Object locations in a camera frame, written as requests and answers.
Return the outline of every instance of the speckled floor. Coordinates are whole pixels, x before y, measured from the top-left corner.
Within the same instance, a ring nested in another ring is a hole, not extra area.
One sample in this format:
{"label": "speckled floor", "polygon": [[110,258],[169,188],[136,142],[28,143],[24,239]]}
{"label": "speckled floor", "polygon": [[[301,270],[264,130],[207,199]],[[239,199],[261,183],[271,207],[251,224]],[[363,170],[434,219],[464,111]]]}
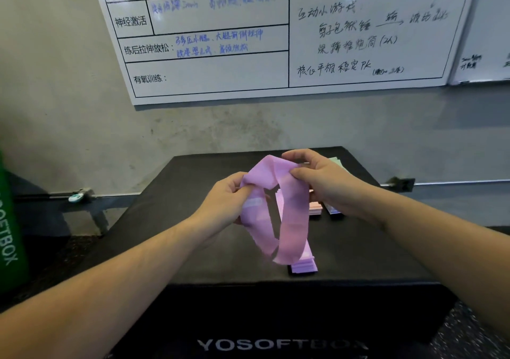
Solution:
{"label": "speckled floor", "polygon": [[[18,290],[0,297],[0,311],[44,291],[67,279],[98,241],[97,237],[28,238],[24,240],[35,277]],[[55,253],[41,256],[38,250]],[[485,328],[462,302],[458,302],[445,319],[430,347],[441,359],[510,359],[510,344]]]}

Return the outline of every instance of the person's right hand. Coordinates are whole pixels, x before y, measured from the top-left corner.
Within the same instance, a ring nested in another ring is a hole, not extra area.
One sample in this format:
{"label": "person's right hand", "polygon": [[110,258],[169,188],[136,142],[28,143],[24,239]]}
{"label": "person's right hand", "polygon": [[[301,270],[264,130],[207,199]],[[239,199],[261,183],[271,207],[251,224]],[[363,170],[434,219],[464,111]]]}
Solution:
{"label": "person's right hand", "polygon": [[378,189],[349,174],[338,164],[311,149],[295,149],[285,152],[282,158],[296,162],[306,161],[291,174],[307,182],[314,193],[311,201],[325,202],[343,214],[354,215],[374,222],[366,212],[366,198]]}

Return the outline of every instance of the forearm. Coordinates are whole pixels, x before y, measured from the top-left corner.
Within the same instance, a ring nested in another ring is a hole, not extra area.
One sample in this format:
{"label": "forearm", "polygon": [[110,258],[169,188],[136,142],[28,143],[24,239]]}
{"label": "forearm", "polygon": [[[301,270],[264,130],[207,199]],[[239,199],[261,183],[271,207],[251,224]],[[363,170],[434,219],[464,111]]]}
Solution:
{"label": "forearm", "polygon": [[510,237],[374,188],[365,210],[465,303],[510,336]]}
{"label": "forearm", "polygon": [[204,239],[186,220],[0,315],[6,359],[101,358]]}

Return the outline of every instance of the whiteboard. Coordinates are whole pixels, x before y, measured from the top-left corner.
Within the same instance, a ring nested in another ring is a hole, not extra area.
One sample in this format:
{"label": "whiteboard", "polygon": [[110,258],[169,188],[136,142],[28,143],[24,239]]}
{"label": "whiteboard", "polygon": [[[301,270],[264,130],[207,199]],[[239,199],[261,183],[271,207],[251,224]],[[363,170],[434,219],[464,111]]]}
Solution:
{"label": "whiteboard", "polygon": [[475,0],[451,84],[510,79],[510,0]]}
{"label": "whiteboard", "polygon": [[472,0],[99,0],[134,105],[445,85]]}

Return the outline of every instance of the person's left arm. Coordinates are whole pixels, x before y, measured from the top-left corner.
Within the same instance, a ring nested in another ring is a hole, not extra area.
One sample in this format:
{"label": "person's left arm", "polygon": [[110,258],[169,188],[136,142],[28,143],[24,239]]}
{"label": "person's left arm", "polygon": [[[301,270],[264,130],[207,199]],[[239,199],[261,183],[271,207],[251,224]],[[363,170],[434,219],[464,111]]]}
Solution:
{"label": "person's left arm", "polygon": [[4,359],[102,358],[188,255],[235,221],[252,187],[239,172],[214,185],[190,218],[0,315]]}

